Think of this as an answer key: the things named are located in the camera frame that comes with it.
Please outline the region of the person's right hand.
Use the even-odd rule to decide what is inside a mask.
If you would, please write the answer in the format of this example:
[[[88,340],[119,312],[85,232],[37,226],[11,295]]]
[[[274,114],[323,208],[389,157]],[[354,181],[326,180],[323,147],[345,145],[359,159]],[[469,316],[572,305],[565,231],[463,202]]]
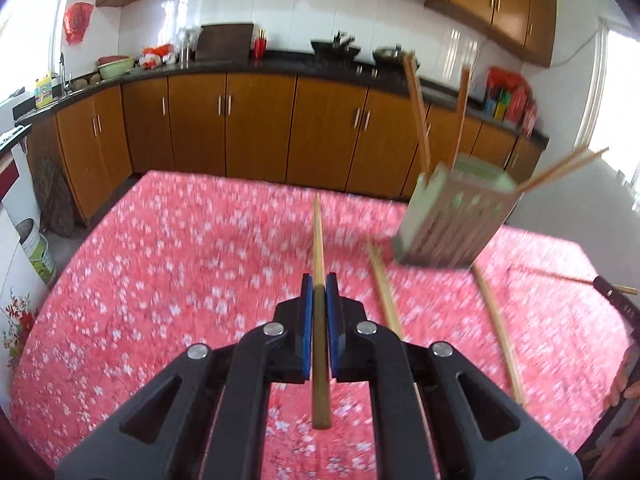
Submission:
[[[605,410],[612,408],[612,406],[616,406],[622,399],[634,400],[638,399],[640,396],[639,382],[634,382],[633,384],[630,382],[630,371],[628,370],[631,361],[634,358],[638,358],[638,356],[639,349],[635,344],[628,347],[625,351],[622,362],[620,362],[620,367],[613,379],[610,391],[604,398],[603,408]]]

